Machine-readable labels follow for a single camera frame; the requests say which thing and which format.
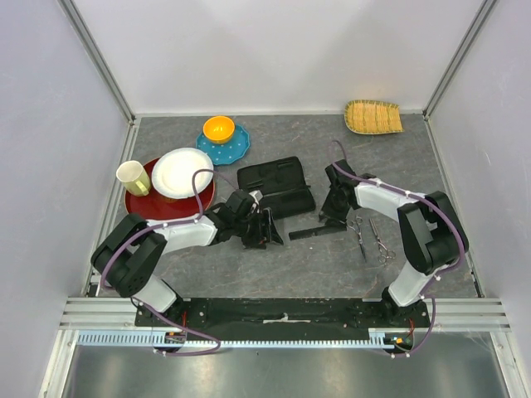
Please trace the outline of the black straight comb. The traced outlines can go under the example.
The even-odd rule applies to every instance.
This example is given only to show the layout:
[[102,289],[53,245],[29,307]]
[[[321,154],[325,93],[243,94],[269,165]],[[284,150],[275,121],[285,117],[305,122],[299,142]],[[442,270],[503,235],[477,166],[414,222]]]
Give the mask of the black straight comb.
[[317,226],[314,228],[299,230],[299,231],[291,231],[288,236],[290,240],[303,240],[303,239],[309,239],[312,237],[317,237],[321,235],[330,235],[335,234],[339,232],[343,232],[347,230],[347,226],[344,224],[331,224],[331,225],[323,225],[323,226]]

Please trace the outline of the silver scissors with black blades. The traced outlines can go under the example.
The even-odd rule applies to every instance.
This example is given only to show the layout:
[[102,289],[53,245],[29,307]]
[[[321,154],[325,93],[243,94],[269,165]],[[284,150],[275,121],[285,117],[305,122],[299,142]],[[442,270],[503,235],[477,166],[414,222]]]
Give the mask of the silver scissors with black blades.
[[362,258],[364,261],[367,261],[367,254],[363,243],[362,224],[363,219],[361,216],[355,216],[352,220],[347,220],[347,227],[356,234],[356,239]]

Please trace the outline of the black zipper tool case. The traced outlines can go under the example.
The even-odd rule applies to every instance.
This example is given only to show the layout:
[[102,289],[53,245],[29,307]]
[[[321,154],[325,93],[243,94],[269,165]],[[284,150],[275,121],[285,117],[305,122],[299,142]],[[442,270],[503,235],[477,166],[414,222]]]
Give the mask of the black zipper tool case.
[[261,208],[270,208],[275,220],[315,210],[314,197],[296,156],[240,168],[236,177],[240,189],[261,192]]

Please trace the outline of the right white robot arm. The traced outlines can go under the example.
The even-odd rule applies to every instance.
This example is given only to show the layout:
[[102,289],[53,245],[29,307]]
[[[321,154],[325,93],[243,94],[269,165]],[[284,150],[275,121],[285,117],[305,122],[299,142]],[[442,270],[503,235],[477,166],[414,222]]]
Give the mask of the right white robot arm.
[[379,311],[387,325],[399,326],[432,279],[465,259],[470,245],[459,217],[444,192],[409,192],[371,174],[357,176],[344,159],[325,173],[330,186],[320,219],[345,222],[350,211],[363,208],[399,225],[406,263],[384,291]]

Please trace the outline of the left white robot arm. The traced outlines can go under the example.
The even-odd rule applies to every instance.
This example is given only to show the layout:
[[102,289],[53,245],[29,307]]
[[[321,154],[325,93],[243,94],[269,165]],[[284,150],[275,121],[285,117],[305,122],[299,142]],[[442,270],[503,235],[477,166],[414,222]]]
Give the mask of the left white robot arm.
[[149,308],[164,326],[182,317],[183,299],[153,275],[163,255],[190,247],[218,245],[237,237],[246,249],[283,245],[270,208],[261,207],[258,191],[235,190],[202,214],[166,221],[146,220],[130,213],[95,249],[90,258],[100,282],[122,298]]

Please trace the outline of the silver thinning scissors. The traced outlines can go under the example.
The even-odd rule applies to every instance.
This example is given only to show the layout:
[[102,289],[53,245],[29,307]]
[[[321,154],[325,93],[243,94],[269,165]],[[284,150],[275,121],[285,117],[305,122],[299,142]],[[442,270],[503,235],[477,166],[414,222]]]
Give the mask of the silver thinning scissors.
[[382,238],[379,234],[377,225],[373,218],[369,219],[369,224],[371,226],[373,236],[377,242],[378,245],[378,260],[382,264],[386,264],[389,260],[394,260],[396,258],[396,253],[393,250],[388,249],[388,247],[383,243]]

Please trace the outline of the teal dotted plate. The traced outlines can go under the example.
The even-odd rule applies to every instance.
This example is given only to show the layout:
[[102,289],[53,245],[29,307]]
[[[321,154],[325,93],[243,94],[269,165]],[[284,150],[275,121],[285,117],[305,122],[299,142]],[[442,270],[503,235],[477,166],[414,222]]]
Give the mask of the teal dotted plate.
[[200,133],[196,138],[196,148],[203,151],[214,166],[231,165],[242,159],[250,147],[248,132],[239,124],[236,125],[231,139],[226,143],[213,143]]

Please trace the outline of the woven bamboo basket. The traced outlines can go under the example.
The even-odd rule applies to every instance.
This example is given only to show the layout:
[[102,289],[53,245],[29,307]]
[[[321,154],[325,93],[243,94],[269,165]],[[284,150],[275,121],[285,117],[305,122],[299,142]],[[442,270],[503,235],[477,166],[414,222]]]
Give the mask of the woven bamboo basket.
[[344,107],[347,128],[362,135],[384,135],[404,131],[397,104],[378,100],[356,99]]

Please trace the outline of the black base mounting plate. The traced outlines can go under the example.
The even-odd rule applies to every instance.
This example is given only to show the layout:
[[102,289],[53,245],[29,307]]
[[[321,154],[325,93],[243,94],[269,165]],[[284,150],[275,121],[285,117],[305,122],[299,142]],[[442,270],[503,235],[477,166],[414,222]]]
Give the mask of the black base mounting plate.
[[426,328],[431,319],[418,301],[398,308],[362,298],[190,298],[163,316],[222,342],[365,340],[370,328]]

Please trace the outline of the white paper plate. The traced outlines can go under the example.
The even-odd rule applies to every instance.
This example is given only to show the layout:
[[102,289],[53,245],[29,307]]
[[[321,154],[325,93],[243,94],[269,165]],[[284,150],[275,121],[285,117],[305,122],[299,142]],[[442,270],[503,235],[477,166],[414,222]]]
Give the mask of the white paper plate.
[[178,148],[164,154],[154,165],[151,182],[155,190],[171,199],[185,199],[194,196],[192,177],[197,170],[207,169],[195,177],[197,192],[202,192],[213,175],[212,160],[196,148]]

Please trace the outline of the orange bowl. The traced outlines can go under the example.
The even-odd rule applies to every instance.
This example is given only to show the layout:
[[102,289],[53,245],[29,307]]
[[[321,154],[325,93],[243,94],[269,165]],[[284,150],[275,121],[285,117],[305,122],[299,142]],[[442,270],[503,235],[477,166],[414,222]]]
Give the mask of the orange bowl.
[[232,119],[217,115],[204,123],[202,132],[211,143],[224,144],[231,140],[235,129],[236,125]]

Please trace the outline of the red round plate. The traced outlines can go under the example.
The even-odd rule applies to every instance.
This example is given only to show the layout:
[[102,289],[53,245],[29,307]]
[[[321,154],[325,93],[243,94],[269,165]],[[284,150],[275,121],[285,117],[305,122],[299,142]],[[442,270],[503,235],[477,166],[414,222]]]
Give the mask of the red round plate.
[[[151,177],[154,165],[160,158],[155,158],[144,164],[144,168]],[[215,196],[215,182],[211,180],[209,185],[201,192],[199,198],[203,210],[206,210],[213,202]],[[144,219],[170,220],[194,216],[199,212],[199,206],[194,195],[184,199],[170,199],[164,197],[154,188],[145,197],[137,197],[125,191],[124,205],[128,213],[138,213]]]

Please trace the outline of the cream yellow mug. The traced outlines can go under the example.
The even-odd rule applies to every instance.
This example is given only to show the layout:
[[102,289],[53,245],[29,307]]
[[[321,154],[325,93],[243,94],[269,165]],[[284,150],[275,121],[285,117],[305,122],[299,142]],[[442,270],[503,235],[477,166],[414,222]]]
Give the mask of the cream yellow mug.
[[116,178],[133,196],[145,197],[151,189],[151,181],[142,163],[129,160],[119,165]]

